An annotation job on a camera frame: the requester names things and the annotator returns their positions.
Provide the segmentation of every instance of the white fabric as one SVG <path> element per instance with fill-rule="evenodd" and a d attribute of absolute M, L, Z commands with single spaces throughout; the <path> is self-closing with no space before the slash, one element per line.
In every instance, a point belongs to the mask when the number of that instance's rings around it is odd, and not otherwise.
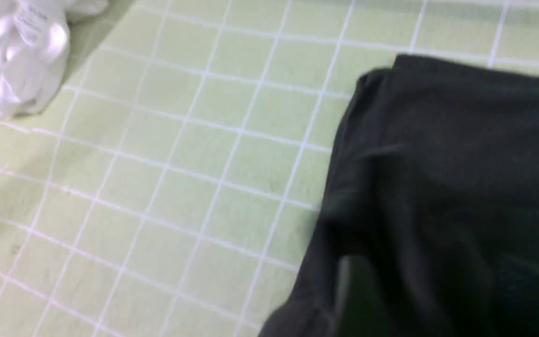
<path fill-rule="evenodd" d="M 0 115 L 39 113 L 61 84 L 69 55 L 66 15 L 96 15 L 108 0 L 0 0 Z"/>

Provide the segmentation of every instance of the black fabric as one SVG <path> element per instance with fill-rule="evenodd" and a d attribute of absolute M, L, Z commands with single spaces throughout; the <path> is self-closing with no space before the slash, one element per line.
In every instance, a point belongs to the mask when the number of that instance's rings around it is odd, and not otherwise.
<path fill-rule="evenodd" d="M 375 275 L 380 303 L 358 318 L 335 309 L 343 256 Z M 260 336 L 334 336 L 371 308 L 387 327 L 357 336 L 539 336 L 539 78 L 400 55 L 359 79 L 297 281 Z"/>

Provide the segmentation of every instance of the tiled surface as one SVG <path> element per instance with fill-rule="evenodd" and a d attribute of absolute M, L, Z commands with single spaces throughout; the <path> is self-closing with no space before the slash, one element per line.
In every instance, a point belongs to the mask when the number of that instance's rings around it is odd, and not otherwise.
<path fill-rule="evenodd" d="M 116 0 L 73 28 L 48 110 L 0 121 L 0 337 L 254 337 L 358 76 L 539 74 L 539 1 L 505 2 Z"/>

